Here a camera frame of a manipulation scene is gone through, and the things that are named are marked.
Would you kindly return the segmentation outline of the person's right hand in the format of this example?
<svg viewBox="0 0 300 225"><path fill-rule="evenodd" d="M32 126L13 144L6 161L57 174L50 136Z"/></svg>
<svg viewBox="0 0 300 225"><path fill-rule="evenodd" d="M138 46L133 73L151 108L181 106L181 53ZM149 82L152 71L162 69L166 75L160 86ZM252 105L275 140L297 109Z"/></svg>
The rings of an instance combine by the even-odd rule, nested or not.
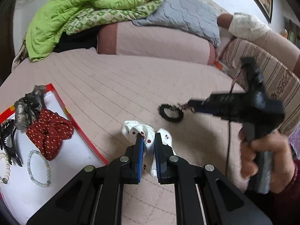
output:
<svg viewBox="0 0 300 225"><path fill-rule="evenodd" d="M254 163L256 154L270 151L273 153L274 160L270 191L276 194L282 192L291 182L296 169L287 137L275 130L249 144L246 142L243 129L239 131L238 136L241 140L241 176L243 179L249 179L257 174L259 167Z"/></svg>

